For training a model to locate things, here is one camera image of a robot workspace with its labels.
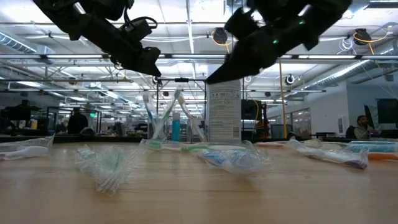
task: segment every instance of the yellow pole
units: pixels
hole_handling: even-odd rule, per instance
[[[286,115],[285,115],[285,96],[284,87],[282,85],[282,61],[279,59],[279,81],[280,81],[280,95],[282,96],[282,116],[284,121],[284,137],[287,138],[286,130]]]

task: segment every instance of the white toothbrush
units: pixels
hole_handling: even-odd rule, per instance
[[[10,159],[16,157],[37,157],[37,156],[44,156],[49,149],[43,146],[29,146],[21,151],[16,152],[0,152],[0,159]]]

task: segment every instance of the blue bottle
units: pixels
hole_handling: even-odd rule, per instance
[[[180,141],[180,113],[173,113],[172,141]]]

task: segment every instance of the desk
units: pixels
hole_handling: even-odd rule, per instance
[[[272,170],[241,178],[189,153],[154,152],[109,197],[74,167],[82,144],[0,162],[1,223],[397,223],[398,163],[363,171],[268,149]]]

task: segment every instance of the table surface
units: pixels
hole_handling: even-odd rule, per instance
[[[357,170],[267,149],[269,171],[236,177],[190,153],[154,152],[110,197],[75,168],[82,145],[0,162],[1,223],[397,223],[395,162]]]

